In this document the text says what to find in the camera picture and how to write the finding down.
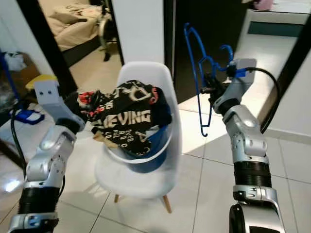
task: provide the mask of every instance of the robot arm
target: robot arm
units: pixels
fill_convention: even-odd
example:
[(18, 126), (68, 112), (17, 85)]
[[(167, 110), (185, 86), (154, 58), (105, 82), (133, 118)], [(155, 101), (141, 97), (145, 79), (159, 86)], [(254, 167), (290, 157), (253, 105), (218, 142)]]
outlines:
[[(240, 59), (230, 65), (238, 69), (255, 67), (256, 61)], [(222, 114), (231, 139), (236, 183), (233, 197), (238, 204), (230, 209), (230, 233), (285, 233), (276, 190), (271, 184), (267, 143), (257, 119), (240, 104), (254, 81), (254, 73), (230, 79), (230, 85), (223, 86), (215, 78), (205, 77), (210, 86), (206, 89), (211, 94), (209, 101), (214, 111)]]
[(56, 124), (48, 130), (27, 165), (18, 214), (11, 219), (9, 233), (50, 233), (58, 223), (55, 209), (66, 163), (73, 151), (75, 134), (83, 130), (85, 122), (65, 105), (57, 88), (57, 81), (35, 84), (39, 104)]

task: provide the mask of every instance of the bedroom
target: bedroom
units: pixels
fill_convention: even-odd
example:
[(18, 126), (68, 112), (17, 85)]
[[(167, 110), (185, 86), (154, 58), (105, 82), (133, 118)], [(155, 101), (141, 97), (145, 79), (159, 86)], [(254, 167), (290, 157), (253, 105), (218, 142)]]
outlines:
[(111, 92), (121, 61), (109, 1), (39, 0), (79, 92)]

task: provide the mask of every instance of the bed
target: bed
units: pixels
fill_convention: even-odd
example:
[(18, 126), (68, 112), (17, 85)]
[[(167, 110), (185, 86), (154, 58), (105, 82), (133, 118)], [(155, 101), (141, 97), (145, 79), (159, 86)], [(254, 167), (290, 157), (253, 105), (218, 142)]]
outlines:
[[(68, 18), (81, 21), (68, 23)], [(101, 18), (102, 7), (81, 3), (56, 6), (53, 14), (46, 17), (68, 66), (100, 46), (97, 35)]]

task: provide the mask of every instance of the white wall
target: white wall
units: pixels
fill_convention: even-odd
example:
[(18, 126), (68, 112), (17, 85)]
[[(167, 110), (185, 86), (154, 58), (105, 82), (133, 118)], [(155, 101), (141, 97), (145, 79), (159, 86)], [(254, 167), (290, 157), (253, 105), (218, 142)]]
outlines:
[(311, 52), (287, 89), (269, 129), (311, 136)]
[(53, 14), (53, 7), (70, 3), (89, 4), (89, 0), (38, 0), (45, 16)]
[(162, 0), (112, 0), (124, 62), (164, 63)]
[(39, 47), (22, 11), (15, 0), (1, 0), (0, 46), (3, 50), (18, 50), (27, 53), (42, 74), (53, 71)]

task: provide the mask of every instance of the chair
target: chair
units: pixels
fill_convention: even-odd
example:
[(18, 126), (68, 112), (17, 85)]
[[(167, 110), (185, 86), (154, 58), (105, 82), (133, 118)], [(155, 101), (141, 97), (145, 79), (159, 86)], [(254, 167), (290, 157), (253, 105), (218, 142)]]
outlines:
[(160, 87), (171, 108), (173, 133), (167, 147), (167, 159), (161, 167), (152, 172), (136, 173), (124, 163), (113, 159), (107, 147), (103, 145), (103, 151), (96, 163), (95, 176), (103, 188), (116, 194), (115, 202), (118, 202), (119, 195), (146, 199), (163, 197), (166, 208), (171, 213), (167, 194), (177, 181), (182, 145), (180, 117), (172, 78), (168, 68), (163, 64), (130, 62), (122, 67), (117, 85), (134, 79)]

